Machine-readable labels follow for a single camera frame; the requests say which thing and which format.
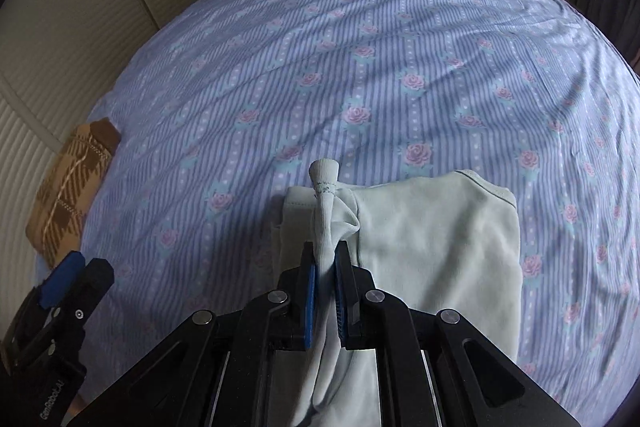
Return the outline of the pale green t-shirt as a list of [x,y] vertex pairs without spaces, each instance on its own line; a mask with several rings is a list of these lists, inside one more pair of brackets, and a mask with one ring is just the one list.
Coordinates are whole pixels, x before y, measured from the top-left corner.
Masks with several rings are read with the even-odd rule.
[[371,350],[345,350],[331,291],[340,242],[377,288],[409,308],[460,312],[508,357],[521,325],[520,225],[513,194],[470,170],[370,187],[337,179],[334,160],[311,184],[288,189],[272,228],[277,273],[299,264],[306,243],[318,265],[318,317],[304,352],[280,353],[271,388],[273,426],[376,426],[378,374]]

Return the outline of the brown plaid folded garment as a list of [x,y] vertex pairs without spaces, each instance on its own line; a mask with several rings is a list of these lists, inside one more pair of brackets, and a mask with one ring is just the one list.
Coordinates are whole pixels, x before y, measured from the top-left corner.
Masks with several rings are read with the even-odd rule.
[[79,251],[88,212],[121,139],[107,118],[81,124],[40,184],[25,233],[50,270]]

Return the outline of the blue floral striped bedspread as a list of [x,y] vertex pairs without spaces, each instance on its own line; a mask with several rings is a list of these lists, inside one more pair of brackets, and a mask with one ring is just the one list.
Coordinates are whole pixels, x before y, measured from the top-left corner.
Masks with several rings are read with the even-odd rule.
[[563,0],[198,0],[91,118],[122,139],[82,232],[115,280],[96,398],[190,314],[269,291],[272,228],[315,162],[370,187],[470,170],[520,225],[511,358],[584,426],[639,375],[639,80]]

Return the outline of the cream louvered wardrobe doors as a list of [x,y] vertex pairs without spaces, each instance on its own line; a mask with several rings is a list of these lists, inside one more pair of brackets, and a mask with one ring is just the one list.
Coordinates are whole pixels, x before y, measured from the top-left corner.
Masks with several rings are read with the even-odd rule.
[[6,0],[1,7],[1,291],[32,283],[25,227],[66,135],[134,52],[195,0]]

